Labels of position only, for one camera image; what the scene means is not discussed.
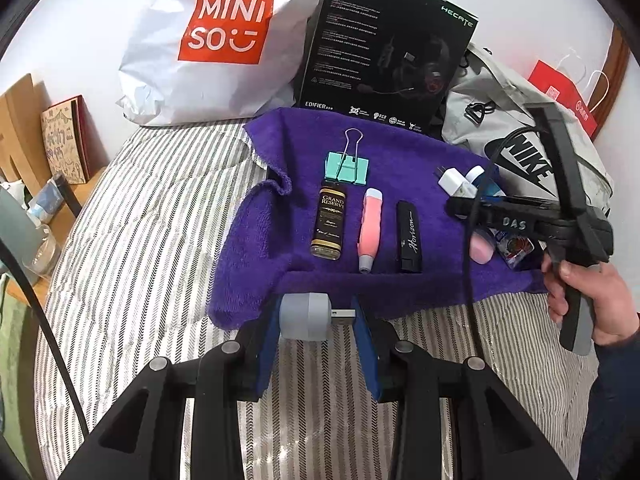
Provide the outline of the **dark blue sleeve forearm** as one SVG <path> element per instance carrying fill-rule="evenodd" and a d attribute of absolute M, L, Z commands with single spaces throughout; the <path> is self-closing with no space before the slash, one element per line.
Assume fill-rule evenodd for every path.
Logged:
<path fill-rule="evenodd" d="M 639 332 L 596 347 L 598 376 L 591 386 L 582 436 L 579 479 L 639 477 Z"/>

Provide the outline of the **right hand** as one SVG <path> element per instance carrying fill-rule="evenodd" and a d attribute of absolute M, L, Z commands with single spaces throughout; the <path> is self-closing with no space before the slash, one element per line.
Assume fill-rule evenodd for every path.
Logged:
<path fill-rule="evenodd" d="M 639 315 L 634 297 L 612 263 L 584 268 L 562 260 L 557 266 L 548 254 L 541 263 L 544 286 L 548 292 L 548 311 L 555 323 L 568 313 L 567 287 L 587 296 L 593 306 L 592 340 L 601 347 L 614 346 L 630 339 L 639 330 Z"/>

